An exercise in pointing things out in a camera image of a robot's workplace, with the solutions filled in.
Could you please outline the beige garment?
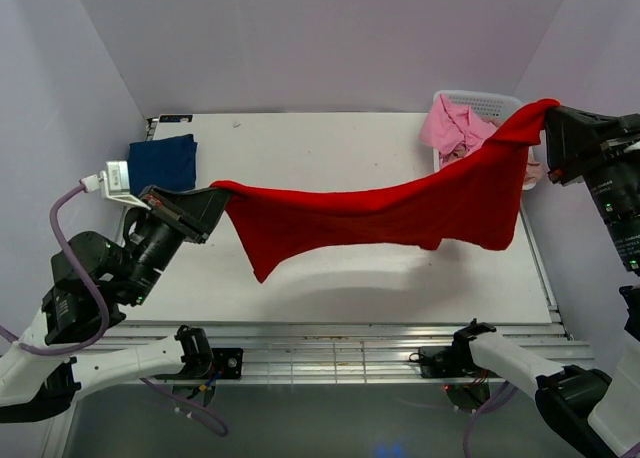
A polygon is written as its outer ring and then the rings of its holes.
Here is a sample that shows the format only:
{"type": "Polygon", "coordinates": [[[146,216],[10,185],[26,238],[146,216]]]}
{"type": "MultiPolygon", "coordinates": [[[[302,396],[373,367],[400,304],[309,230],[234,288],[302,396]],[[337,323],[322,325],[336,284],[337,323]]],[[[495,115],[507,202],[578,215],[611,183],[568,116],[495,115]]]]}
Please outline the beige garment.
{"type": "Polygon", "coordinates": [[[532,187],[540,181],[545,175],[545,169],[542,163],[537,161],[529,161],[526,166],[524,187],[532,187]]]}

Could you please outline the folded blue t-shirt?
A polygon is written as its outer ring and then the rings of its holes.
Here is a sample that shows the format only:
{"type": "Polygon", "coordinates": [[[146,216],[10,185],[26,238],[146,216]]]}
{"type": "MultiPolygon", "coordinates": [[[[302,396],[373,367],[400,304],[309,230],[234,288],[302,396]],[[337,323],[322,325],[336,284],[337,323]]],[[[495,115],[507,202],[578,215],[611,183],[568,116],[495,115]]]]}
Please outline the folded blue t-shirt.
{"type": "Polygon", "coordinates": [[[131,143],[127,158],[131,193],[139,195],[148,186],[172,192],[194,189],[197,146],[193,134],[131,143]]]}

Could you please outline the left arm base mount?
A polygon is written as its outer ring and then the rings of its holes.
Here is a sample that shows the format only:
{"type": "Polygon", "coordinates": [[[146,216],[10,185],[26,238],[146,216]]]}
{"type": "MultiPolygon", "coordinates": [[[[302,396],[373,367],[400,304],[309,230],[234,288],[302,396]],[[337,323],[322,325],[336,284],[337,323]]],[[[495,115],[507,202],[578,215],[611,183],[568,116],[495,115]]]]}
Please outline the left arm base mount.
{"type": "Polygon", "coordinates": [[[202,399],[208,406],[220,380],[240,380],[243,373],[242,348],[214,348],[201,328],[182,325],[175,338],[182,345],[181,370],[172,375],[172,391],[187,400],[202,399]]]}

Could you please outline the aluminium table frame rail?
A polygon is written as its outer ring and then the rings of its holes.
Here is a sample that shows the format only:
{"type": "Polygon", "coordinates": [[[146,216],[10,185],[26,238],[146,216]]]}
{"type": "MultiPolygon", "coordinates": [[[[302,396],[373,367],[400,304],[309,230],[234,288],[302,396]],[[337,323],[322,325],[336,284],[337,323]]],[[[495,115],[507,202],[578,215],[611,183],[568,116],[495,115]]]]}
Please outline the aluminium table frame rail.
{"type": "MultiPolygon", "coordinates": [[[[175,334],[177,323],[123,322],[82,354],[106,355],[175,334]]],[[[420,347],[449,346],[464,324],[198,323],[212,348],[244,350],[243,385],[413,384],[421,381],[410,355],[420,347]]],[[[563,364],[595,365],[585,341],[569,338],[559,318],[547,325],[506,325],[498,331],[516,345],[563,364]]]]}

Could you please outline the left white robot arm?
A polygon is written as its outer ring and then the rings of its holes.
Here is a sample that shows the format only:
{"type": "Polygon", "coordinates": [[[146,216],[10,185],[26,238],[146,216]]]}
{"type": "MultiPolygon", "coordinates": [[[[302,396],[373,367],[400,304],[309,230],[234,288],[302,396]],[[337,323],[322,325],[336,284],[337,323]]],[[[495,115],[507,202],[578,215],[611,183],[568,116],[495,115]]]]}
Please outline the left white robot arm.
{"type": "Polygon", "coordinates": [[[59,198],[49,221],[60,252],[51,258],[53,285],[32,324],[18,337],[1,332],[1,421],[33,423],[56,417],[82,398],[138,378],[194,380],[214,374],[216,355],[203,329],[182,325],[148,345],[104,355],[86,348],[142,305],[179,248],[205,243],[225,211],[229,192],[205,188],[174,193],[146,188],[125,215],[122,244],[85,231],[66,238],[59,211],[87,191],[59,198]]]}

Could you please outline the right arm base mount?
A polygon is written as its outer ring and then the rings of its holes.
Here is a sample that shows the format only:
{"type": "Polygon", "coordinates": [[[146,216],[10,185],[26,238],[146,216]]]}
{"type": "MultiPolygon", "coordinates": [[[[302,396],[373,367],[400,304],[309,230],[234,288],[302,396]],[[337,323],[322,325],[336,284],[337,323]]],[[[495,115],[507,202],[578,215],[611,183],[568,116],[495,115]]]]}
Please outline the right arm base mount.
{"type": "Polygon", "coordinates": [[[473,413],[490,397],[489,371],[462,364],[451,346],[420,347],[408,357],[423,379],[443,380],[443,389],[452,405],[473,413]]]}

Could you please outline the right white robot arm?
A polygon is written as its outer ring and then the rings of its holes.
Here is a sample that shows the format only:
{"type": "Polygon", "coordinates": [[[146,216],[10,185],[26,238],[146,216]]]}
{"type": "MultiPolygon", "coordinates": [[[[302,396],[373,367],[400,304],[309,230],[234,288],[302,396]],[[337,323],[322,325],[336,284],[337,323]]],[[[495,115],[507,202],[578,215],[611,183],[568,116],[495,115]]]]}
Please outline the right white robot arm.
{"type": "MultiPolygon", "coordinates": [[[[639,272],[639,117],[556,106],[545,114],[550,179],[583,180],[625,269],[639,272]]],[[[548,425],[585,457],[639,454],[639,288],[619,290],[627,306],[625,349],[613,375],[561,365],[472,321],[454,334],[460,364],[503,378],[536,405],[548,425]]]]}

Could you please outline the pink t-shirt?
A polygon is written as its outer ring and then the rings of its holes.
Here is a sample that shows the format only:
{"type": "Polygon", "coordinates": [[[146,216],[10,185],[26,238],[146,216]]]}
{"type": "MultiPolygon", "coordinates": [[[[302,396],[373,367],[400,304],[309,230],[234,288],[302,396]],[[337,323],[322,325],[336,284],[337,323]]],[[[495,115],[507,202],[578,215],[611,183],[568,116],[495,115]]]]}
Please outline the pink t-shirt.
{"type": "Polygon", "coordinates": [[[441,94],[426,116],[419,139],[437,152],[439,165],[444,168],[481,148],[497,129],[469,105],[455,104],[441,94]]]}

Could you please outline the small blue label sticker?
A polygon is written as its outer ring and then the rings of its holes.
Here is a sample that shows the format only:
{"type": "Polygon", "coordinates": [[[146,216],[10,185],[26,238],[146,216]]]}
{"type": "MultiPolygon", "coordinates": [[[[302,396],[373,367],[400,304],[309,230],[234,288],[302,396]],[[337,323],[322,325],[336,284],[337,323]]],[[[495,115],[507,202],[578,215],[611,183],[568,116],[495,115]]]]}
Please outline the small blue label sticker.
{"type": "Polygon", "coordinates": [[[160,123],[190,123],[193,120],[192,115],[161,115],[158,119],[160,123]]]}

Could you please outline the red t-shirt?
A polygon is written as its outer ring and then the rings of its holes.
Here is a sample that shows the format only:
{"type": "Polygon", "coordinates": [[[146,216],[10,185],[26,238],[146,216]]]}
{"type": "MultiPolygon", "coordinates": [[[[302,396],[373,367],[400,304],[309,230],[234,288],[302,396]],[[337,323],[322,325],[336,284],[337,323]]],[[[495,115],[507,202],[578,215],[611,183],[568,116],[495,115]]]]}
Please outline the red t-shirt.
{"type": "Polygon", "coordinates": [[[332,246],[396,244],[437,249],[444,239],[503,251],[519,215],[528,150],[539,144],[554,99],[526,104],[470,156],[388,188],[305,192],[230,180],[226,212],[258,282],[283,261],[332,246]]]}

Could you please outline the white plastic laundry basket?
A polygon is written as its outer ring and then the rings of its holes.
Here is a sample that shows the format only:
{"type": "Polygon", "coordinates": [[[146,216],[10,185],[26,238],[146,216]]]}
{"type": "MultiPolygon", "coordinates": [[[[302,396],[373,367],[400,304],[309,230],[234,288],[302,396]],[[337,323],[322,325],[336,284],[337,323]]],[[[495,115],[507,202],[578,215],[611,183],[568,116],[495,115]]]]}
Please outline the white plastic laundry basket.
{"type": "MultiPolygon", "coordinates": [[[[482,119],[491,121],[498,128],[516,111],[524,106],[517,98],[486,92],[472,92],[463,90],[441,90],[435,93],[433,103],[439,95],[447,95],[455,104],[469,105],[482,119]]],[[[434,169],[442,169],[439,165],[438,154],[432,148],[434,155],[434,169]]]]}

